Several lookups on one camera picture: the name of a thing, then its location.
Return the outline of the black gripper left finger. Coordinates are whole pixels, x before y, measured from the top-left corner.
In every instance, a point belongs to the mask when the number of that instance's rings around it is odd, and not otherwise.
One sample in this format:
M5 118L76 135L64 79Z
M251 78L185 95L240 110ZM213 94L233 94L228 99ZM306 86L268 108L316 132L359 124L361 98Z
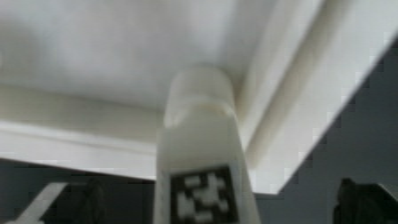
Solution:
M87 182L52 182L11 224L105 224L103 186Z

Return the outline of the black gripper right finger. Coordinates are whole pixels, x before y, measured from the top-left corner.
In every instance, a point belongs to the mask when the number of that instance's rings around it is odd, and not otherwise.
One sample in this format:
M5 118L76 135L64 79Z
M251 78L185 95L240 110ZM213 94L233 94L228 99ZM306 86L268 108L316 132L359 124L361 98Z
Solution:
M398 185L341 179L332 224L398 224Z

